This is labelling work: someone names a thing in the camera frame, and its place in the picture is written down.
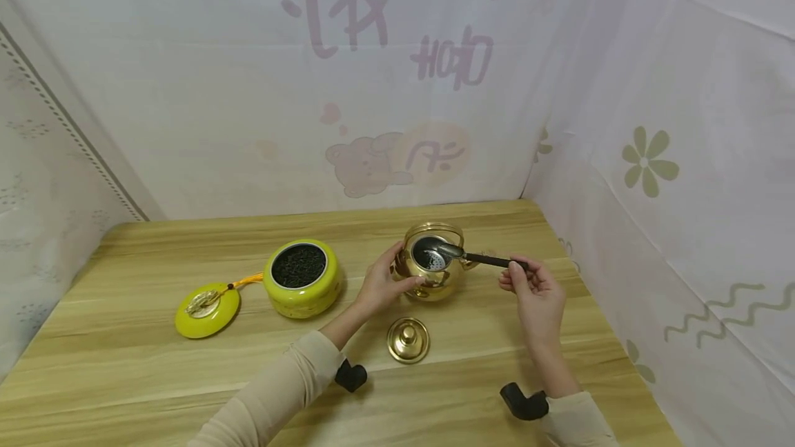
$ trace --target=brass teapot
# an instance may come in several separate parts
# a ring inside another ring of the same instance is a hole
[[[404,238],[403,249],[391,266],[394,280],[411,276],[422,276],[425,283],[406,292],[420,301],[438,301],[448,297],[464,279],[464,271],[475,268],[474,261],[445,259],[444,265],[436,265],[426,250],[433,249],[439,240],[464,247],[464,232],[447,223],[420,223],[409,228]]]

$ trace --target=wooden table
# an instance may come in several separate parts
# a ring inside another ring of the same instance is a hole
[[[116,227],[0,386],[0,446],[183,446],[268,360],[349,304],[377,255],[426,220],[459,224],[472,250],[542,259],[569,295],[566,357],[622,445],[680,445],[538,207],[503,201]],[[256,273],[279,245],[304,237],[331,245],[346,271],[347,289],[324,315],[284,318],[252,285],[224,332],[189,341],[174,330],[190,291]],[[498,394],[511,381],[539,389],[498,270],[479,266],[448,299],[402,299],[367,323],[346,348],[367,385],[355,394],[331,385],[272,445],[546,445]],[[418,364],[387,351],[386,330],[401,316],[429,328]]]

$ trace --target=pink text print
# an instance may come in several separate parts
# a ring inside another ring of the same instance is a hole
[[[477,77],[472,79],[472,61],[475,59],[475,48],[478,44],[484,45],[485,49],[480,71]],[[462,83],[469,86],[480,85],[489,69],[491,50],[494,44],[490,36],[481,34],[472,36],[472,27],[467,24],[464,28],[464,38],[461,39],[459,46],[452,40],[444,40],[441,43],[439,40],[434,40],[432,45],[429,35],[426,34],[420,44],[419,54],[412,54],[409,58],[417,62],[419,80],[424,80],[426,75],[430,78],[433,78],[434,75],[445,78],[454,72],[453,90],[459,90]]]
[[[422,155],[428,159],[428,172],[433,173],[436,169],[436,164],[439,164],[440,161],[450,161],[459,157],[461,154],[464,154],[466,149],[459,148],[458,150],[454,150],[456,147],[455,142],[449,142],[444,145],[444,150],[446,150],[446,154],[442,152],[442,144],[439,142],[433,142],[430,140],[424,140],[422,142],[418,142],[417,144],[412,147],[409,151],[409,158],[406,160],[406,169],[410,170],[411,166],[414,164],[414,158],[417,157],[418,151],[420,149],[429,150],[428,152],[423,152]],[[450,165],[447,163],[441,163],[439,165],[439,169],[441,170],[449,170]]]
[[[320,34],[320,8],[318,6],[318,0],[304,1],[307,23],[309,25],[309,39],[312,41],[312,49],[314,49],[315,55],[317,55],[320,59],[328,59],[336,53],[337,48],[336,46],[329,46],[329,48],[327,48],[323,44],[323,38]],[[349,45],[351,46],[351,50],[357,50],[357,46],[359,45],[359,39],[357,38],[357,35],[361,32],[364,32],[370,27],[371,24],[375,24],[377,29],[378,43],[380,43],[382,47],[386,46],[387,32],[386,18],[384,17],[384,6],[386,6],[386,0],[362,0],[370,8],[370,11],[361,18],[359,16],[359,8],[357,8],[359,1],[360,0],[336,1],[333,6],[331,6],[331,9],[328,12],[328,17],[335,18],[337,14],[343,12],[343,9],[347,9],[347,20],[349,20],[349,24],[347,24],[347,27],[345,27],[344,31],[349,35]],[[284,9],[284,12],[294,18],[299,18],[304,13],[298,4],[290,0],[283,0],[282,8]]]

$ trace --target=teapot lid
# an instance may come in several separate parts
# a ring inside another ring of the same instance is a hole
[[[397,362],[417,363],[425,357],[431,344],[428,328],[413,317],[402,317],[392,323],[386,334],[389,353]]]

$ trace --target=long sleeve shirt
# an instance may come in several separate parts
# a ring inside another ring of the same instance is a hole
[[[226,402],[188,447],[261,447],[334,380],[345,357],[320,332],[298,339]],[[542,427],[559,447],[616,447],[616,437],[588,393],[548,399]]]

